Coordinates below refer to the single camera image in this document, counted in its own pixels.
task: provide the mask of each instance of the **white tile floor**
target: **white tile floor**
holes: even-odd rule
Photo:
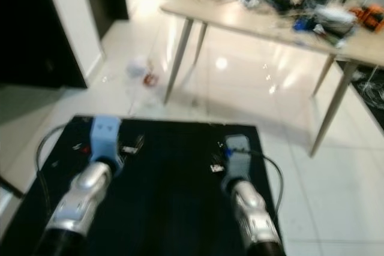
[[[163,106],[183,21],[160,12],[162,1],[143,0],[129,22],[114,24],[103,40],[106,63],[95,82],[86,91],[65,92],[18,162],[27,162],[49,127],[76,113],[257,125],[264,153],[284,172],[280,222],[288,256],[384,255],[384,136],[352,89],[316,157],[308,157],[340,79],[338,67],[311,99],[326,55],[208,28],[191,69],[197,23]],[[132,60],[143,58],[160,75],[154,88],[128,72]],[[33,179],[31,163],[24,170]],[[276,196],[277,176],[268,172]]]

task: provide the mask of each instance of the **black mat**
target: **black mat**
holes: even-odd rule
[[[337,61],[337,63],[344,69],[345,62]],[[384,70],[377,69],[367,84],[372,71],[373,68],[370,67],[358,67],[357,73],[353,76],[352,85],[384,131]]]
[[[91,121],[75,117],[43,167],[53,205],[88,163],[88,156],[72,147],[89,143]],[[208,165],[216,142],[225,135],[245,134],[251,148],[261,151],[255,127],[122,122],[122,144],[131,144],[139,134],[145,135],[144,147],[136,159],[127,161],[109,187],[89,232],[88,255],[243,255],[229,201],[222,196]],[[261,159],[253,160],[252,181],[274,217],[265,164]],[[43,192],[36,180],[3,239],[0,255],[29,255],[43,232],[45,218]]]

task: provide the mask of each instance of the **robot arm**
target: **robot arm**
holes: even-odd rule
[[[221,171],[224,177],[221,189],[230,196],[233,213],[248,256],[284,256],[283,246],[275,225],[266,211],[263,197],[249,181],[251,156],[243,153],[228,153],[233,148],[250,150],[244,135],[226,138],[221,146],[224,165],[212,165],[212,171]]]
[[[91,130],[92,156],[53,212],[35,256],[82,255],[97,207],[124,163],[118,153],[120,119],[99,116]]]

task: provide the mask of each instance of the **table leg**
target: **table leg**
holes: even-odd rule
[[[200,51],[201,51],[201,49],[202,49],[202,45],[203,45],[203,41],[204,41],[205,32],[206,32],[207,27],[208,27],[208,23],[203,22],[203,23],[202,23],[202,27],[201,27],[201,29],[200,29],[199,42],[197,43],[197,49],[196,49],[196,54],[195,54],[195,56],[194,56],[193,65],[196,65],[197,60],[198,60],[198,58],[199,58]]]
[[[326,112],[326,115],[324,117],[322,126],[320,127],[319,133],[317,133],[316,140],[313,144],[310,156],[313,157],[318,150],[321,142],[324,139],[324,136],[333,120],[333,118],[336,115],[336,112],[341,104],[341,101],[343,100],[344,94],[347,91],[348,85],[352,79],[353,73],[356,71],[358,67],[358,64],[356,63],[348,63],[346,64],[346,67],[344,69],[344,75],[341,78],[336,92],[334,94],[334,97],[328,107],[328,111]]]
[[[191,33],[191,28],[193,24],[193,19],[186,19],[184,22],[184,27],[182,29],[179,46],[176,51],[175,60],[173,61],[172,72],[170,74],[170,79],[168,81],[167,93],[164,99],[164,104],[168,102],[169,95],[172,92],[173,84],[175,84],[176,76],[181,65],[182,57],[184,56],[185,48],[187,46],[188,38]]]
[[[320,77],[319,77],[319,79],[317,81],[317,84],[316,84],[316,87],[315,87],[315,89],[314,89],[314,91],[312,93],[312,96],[315,96],[317,94],[317,91],[319,91],[319,88],[322,85],[322,83],[323,83],[323,81],[324,81],[324,79],[325,79],[325,77],[326,77],[330,67],[334,63],[335,57],[336,57],[336,55],[330,54],[328,56],[328,58],[326,59],[325,65],[324,65],[323,70],[322,70],[322,73],[320,74]]]

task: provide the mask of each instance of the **cable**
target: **cable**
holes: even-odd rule
[[[67,126],[67,124],[68,123],[58,125],[58,126],[54,127],[52,130],[50,130],[44,136],[44,138],[40,141],[40,143],[39,143],[39,145],[37,147],[37,150],[36,150],[36,154],[35,154],[36,175],[37,175],[37,177],[38,177],[38,179],[39,179],[39,181],[41,183],[41,187],[43,188],[43,192],[44,192],[44,199],[45,199],[45,203],[46,203],[47,220],[50,218],[51,207],[50,207],[50,198],[49,198],[47,182],[46,182],[46,179],[45,179],[45,177],[43,175],[43,172],[41,172],[41,169],[40,169],[40,154],[41,154],[41,151],[43,150],[44,145],[48,141],[48,139],[52,135],[54,135],[54,133],[56,133],[57,131],[59,131],[61,129],[64,129]]]
[[[279,176],[279,179],[280,179],[280,192],[278,194],[278,198],[277,198],[277,202],[276,202],[276,207],[275,207],[275,211],[276,211],[276,215],[277,215],[278,210],[280,208],[281,199],[283,199],[283,191],[284,191],[284,177],[283,177],[283,172],[281,172],[280,167],[276,164],[275,161],[273,161],[269,157],[265,156],[263,153],[260,153],[260,152],[255,151],[255,150],[247,151],[245,149],[234,148],[234,149],[231,149],[231,151],[237,152],[237,153],[250,154],[250,155],[254,155],[254,156],[261,156],[263,159],[267,160],[269,163],[271,163],[274,166],[274,168],[276,169],[277,174]]]
[[[370,84],[370,82],[371,82],[371,80],[372,80],[372,77],[374,76],[374,74],[375,74],[375,72],[376,72],[376,70],[377,70],[377,67],[378,67],[378,65],[376,65],[375,68],[373,68],[373,71],[372,71],[372,73],[371,73],[371,75],[370,75],[370,78],[368,78],[367,82],[365,82],[365,85],[364,85],[364,88],[363,88],[363,90],[362,90],[362,93],[365,92],[365,90],[367,89],[368,85]]]

